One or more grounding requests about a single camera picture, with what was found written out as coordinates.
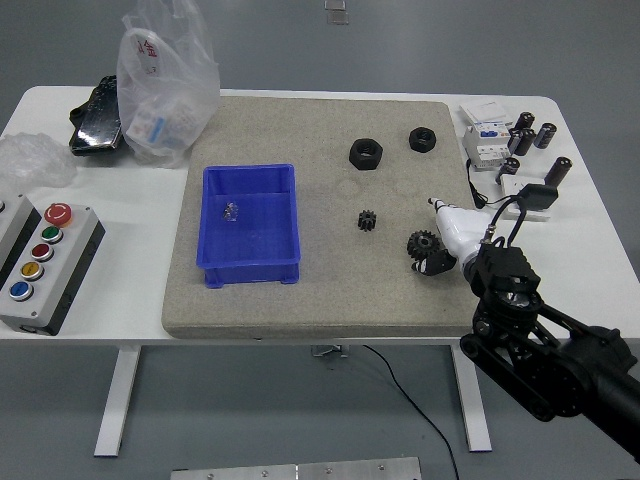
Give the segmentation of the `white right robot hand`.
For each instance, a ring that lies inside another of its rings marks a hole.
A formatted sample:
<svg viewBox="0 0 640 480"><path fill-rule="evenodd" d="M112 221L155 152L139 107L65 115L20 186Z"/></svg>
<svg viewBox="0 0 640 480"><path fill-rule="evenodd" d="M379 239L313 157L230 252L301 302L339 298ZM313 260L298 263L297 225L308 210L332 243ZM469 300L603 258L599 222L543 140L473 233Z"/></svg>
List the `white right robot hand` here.
<svg viewBox="0 0 640 480"><path fill-rule="evenodd" d="M435 276L458 266L463 276L468 277L491 215L437 198L430 198L429 203L435 211L440 237L429 231L414 232L410 236L407 251L414 259L411 269L425 276Z"/></svg>

